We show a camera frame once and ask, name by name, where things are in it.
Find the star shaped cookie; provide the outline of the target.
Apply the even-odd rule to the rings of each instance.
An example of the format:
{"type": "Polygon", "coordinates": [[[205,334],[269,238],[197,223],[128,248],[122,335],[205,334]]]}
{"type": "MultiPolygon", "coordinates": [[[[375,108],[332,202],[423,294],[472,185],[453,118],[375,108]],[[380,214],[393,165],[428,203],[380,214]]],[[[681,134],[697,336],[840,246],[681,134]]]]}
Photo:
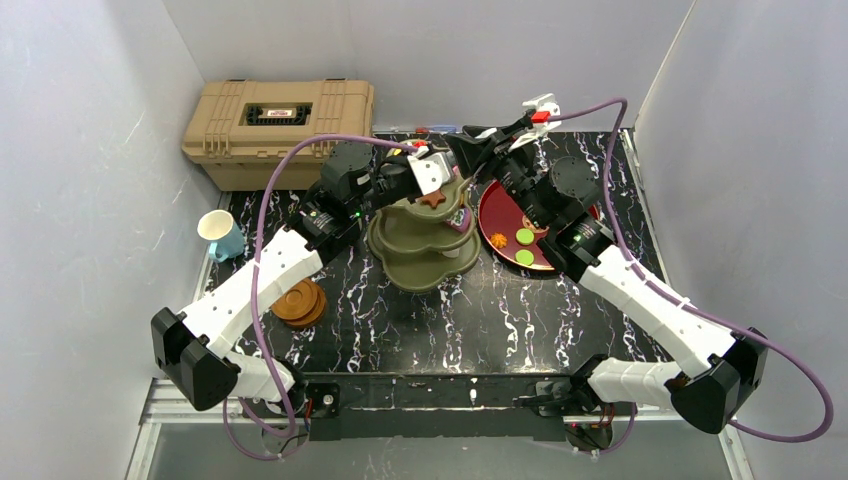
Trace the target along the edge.
{"type": "Polygon", "coordinates": [[[446,201],[446,196],[441,190],[435,190],[429,194],[423,195],[418,199],[422,205],[426,205],[431,209],[437,209],[438,206],[446,201]]]}

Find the purple cake slice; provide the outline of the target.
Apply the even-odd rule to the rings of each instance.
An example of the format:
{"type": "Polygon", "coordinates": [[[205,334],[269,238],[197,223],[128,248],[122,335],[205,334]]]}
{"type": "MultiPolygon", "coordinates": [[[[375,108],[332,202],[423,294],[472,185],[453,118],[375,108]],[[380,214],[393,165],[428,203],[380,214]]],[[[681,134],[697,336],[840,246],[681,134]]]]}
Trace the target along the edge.
{"type": "Polygon", "coordinates": [[[466,206],[458,208],[444,223],[459,233],[466,232],[472,223],[473,212],[466,206]]]}

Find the green three-tier dessert stand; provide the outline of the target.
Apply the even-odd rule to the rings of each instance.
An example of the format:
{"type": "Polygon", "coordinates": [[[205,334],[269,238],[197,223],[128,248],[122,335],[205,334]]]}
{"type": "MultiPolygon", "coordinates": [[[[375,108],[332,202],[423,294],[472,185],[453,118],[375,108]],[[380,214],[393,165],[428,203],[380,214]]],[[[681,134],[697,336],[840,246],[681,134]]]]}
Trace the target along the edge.
{"type": "Polygon", "coordinates": [[[366,243],[382,263],[388,279],[399,289],[423,293],[448,278],[468,272],[477,262],[481,238],[477,217],[470,207],[470,181],[456,166],[457,177],[439,190],[446,201],[431,209],[418,202],[400,200],[380,209],[370,221],[366,243]],[[459,233],[444,221],[458,208],[473,212],[470,228],[459,233]]]}

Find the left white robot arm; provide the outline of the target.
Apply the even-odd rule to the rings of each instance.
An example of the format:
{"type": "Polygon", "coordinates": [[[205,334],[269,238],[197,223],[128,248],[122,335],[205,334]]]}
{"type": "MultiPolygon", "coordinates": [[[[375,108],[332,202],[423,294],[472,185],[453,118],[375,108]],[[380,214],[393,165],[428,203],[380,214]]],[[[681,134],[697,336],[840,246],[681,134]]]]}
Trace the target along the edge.
{"type": "Polygon", "coordinates": [[[238,354],[247,329],[299,282],[321,271],[358,240],[363,216],[399,200],[439,190],[455,171],[450,156],[425,142],[403,145],[334,136],[336,146],[294,213],[271,238],[257,223],[254,255],[215,290],[151,319],[154,360],[197,411],[236,396],[282,403],[291,410],[297,385],[291,368],[262,346],[259,358],[238,354]]]}

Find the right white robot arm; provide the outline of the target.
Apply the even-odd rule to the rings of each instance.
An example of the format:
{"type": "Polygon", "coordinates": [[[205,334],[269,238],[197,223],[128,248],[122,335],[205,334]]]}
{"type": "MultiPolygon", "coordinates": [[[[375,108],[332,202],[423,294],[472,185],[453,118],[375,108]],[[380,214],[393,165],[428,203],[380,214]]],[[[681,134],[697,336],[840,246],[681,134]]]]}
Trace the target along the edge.
{"type": "Polygon", "coordinates": [[[627,259],[613,232],[590,212],[602,197],[592,167],[566,157],[539,171],[532,142],[518,142],[517,130],[467,127],[445,141],[464,177],[496,180],[524,216],[546,229],[537,244],[556,270],[610,302],[672,357],[636,362],[595,355],[568,386],[519,403],[653,405],[676,411],[703,432],[721,432],[759,386],[766,349],[689,312],[687,300],[627,259]]]}

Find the red blue pen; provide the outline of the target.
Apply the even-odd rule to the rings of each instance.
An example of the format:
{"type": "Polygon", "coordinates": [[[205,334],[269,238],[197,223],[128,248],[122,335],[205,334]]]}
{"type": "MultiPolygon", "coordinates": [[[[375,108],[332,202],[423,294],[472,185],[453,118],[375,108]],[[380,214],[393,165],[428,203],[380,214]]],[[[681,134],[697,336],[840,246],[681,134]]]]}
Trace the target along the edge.
{"type": "Polygon", "coordinates": [[[458,128],[452,125],[430,125],[416,127],[415,132],[418,134],[448,134],[457,133],[458,128]]]}

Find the green macaron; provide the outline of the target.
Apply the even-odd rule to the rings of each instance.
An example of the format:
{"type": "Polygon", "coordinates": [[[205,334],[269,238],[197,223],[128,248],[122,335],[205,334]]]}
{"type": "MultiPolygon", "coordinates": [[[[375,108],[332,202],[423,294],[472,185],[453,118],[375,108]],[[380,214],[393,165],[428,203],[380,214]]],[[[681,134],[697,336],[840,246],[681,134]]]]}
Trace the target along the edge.
{"type": "Polygon", "coordinates": [[[514,258],[520,265],[532,267],[535,264],[535,255],[528,249],[520,249],[516,251],[514,258]]]}
{"type": "Polygon", "coordinates": [[[535,242],[535,233],[527,228],[521,228],[515,232],[516,242],[522,246],[529,246],[535,242]]]}

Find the dark red round tray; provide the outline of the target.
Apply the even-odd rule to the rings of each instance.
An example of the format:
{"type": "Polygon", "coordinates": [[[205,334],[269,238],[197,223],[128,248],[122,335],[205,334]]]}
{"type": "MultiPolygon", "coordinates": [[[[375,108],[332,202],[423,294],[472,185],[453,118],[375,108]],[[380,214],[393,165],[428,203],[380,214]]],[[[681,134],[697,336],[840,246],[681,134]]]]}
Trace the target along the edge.
{"type": "Polygon", "coordinates": [[[586,211],[581,210],[579,203],[575,203],[573,207],[557,204],[553,207],[538,206],[530,208],[527,214],[510,195],[510,191],[496,180],[484,188],[477,207],[477,223],[485,244],[507,263],[537,272],[556,270],[544,256],[538,243],[547,236],[550,227],[560,223],[565,229],[565,221],[572,218],[600,223],[600,213],[596,205],[589,205],[586,211]],[[522,246],[516,242],[515,232],[521,228],[530,229],[535,233],[535,242],[532,245],[522,246]],[[490,244],[489,237],[495,232],[500,232],[508,238],[509,243],[505,248],[495,249],[490,244]],[[528,249],[534,253],[535,264],[532,267],[520,265],[515,261],[514,254],[520,249],[528,249]]]}

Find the small round yellow cookie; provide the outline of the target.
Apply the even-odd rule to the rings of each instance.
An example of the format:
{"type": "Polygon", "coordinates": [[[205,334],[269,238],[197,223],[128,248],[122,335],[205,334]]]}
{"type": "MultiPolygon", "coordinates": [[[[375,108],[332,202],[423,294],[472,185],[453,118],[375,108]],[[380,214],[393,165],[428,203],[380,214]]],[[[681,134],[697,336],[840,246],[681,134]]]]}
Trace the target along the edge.
{"type": "Polygon", "coordinates": [[[500,232],[493,233],[489,237],[489,241],[490,241],[490,244],[492,245],[492,247],[495,248],[495,249],[505,248],[509,243],[508,238],[500,232]]]}

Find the tan plastic toolbox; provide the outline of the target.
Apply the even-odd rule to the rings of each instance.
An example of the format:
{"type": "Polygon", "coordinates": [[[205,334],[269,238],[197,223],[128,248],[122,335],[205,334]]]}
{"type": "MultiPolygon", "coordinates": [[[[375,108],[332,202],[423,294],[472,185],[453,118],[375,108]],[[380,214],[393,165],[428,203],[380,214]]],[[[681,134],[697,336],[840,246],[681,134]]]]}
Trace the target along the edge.
{"type": "Polygon", "coordinates": [[[227,80],[207,83],[182,150],[222,191],[257,191],[303,140],[369,136],[375,88],[367,81],[227,80]]]}

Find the brown wooden coaster stack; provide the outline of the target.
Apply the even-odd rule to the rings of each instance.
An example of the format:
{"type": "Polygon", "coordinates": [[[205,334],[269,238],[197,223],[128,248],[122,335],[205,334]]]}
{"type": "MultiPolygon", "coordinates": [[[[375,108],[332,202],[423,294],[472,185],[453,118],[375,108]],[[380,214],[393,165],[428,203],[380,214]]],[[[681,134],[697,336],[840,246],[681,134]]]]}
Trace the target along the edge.
{"type": "Polygon", "coordinates": [[[311,279],[304,279],[271,306],[271,312],[292,330],[305,330],[324,316],[327,299],[324,290],[311,279]]]}

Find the blue mug cream interior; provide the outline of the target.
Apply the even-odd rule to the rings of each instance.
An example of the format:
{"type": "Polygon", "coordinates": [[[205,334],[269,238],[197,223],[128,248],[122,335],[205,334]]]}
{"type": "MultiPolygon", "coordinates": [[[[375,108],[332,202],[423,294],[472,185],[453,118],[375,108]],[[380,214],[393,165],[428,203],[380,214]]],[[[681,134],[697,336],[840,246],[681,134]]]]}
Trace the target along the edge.
{"type": "Polygon", "coordinates": [[[235,259],[245,251],[244,235],[227,210],[204,214],[197,223],[197,233],[208,243],[207,255],[215,263],[235,259]]]}

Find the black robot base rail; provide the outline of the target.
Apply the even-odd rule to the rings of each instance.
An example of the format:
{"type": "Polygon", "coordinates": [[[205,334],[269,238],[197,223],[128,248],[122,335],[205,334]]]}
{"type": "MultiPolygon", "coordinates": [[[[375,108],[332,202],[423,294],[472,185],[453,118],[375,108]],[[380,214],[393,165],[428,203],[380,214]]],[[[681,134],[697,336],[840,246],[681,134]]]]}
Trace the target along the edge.
{"type": "Polygon", "coordinates": [[[572,391],[567,375],[306,373],[289,394],[313,441],[523,437],[580,450],[613,440],[621,406],[572,391]]]}

